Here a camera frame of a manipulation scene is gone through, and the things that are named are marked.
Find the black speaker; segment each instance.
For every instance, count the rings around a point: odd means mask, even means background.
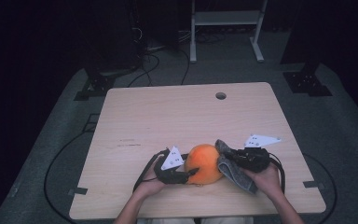
[[[178,0],[139,0],[137,5],[145,35],[163,45],[178,48]]]
[[[69,2],[78,28],[81,60],[99,71],[137,66],[140,53],[131,0]]]

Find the orange ball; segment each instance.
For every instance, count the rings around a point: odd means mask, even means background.
[[[200,169],[188,179],[187,184],[206,185],[220,179],[223,174],[217,168],[217,158],[219,152],[212,145],[202,144],[193,147],[185,161],[185,170],[188,172],[195,168]]]

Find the person's left hand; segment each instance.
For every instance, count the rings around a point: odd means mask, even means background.
[[[159,193],[166,186],[166,184],[157,179],[156,173],[154,172],[154,167],[159,159],[160,157],[158,157],[147,170],[144,181],[138,186],[135,192],[138,191],[145,197],[148,197]]]

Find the hand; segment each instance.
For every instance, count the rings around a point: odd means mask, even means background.
[[[140,193],[145,197],[152,196],[159,193],[166,185],[157,179],[154,167],[159,157],[153,162],[150,168],[147,170],[144,176],[144,182],[142,182],[136,189],[136,193]]]
[[[266,170],[260,173],[254,173],[245,169],[242,170],[254,180],[257,187],[269,198],[277,194],[283,194],[278,175],[278,168],[274,164],[271,163]]]

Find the white label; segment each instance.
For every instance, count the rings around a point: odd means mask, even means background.
[[[251,134],[251,136],[246,140],[246,147],[263,147],[266,145],[274,144],[281,142],[281,138],[279,137],[268,137],[258,134]]]
[[[185,162],[182,159],[182,155],[179,152],[178,147],[172,147],[170,154],[161,166],[161,170],[168,170],[176,166],[181,166]]]

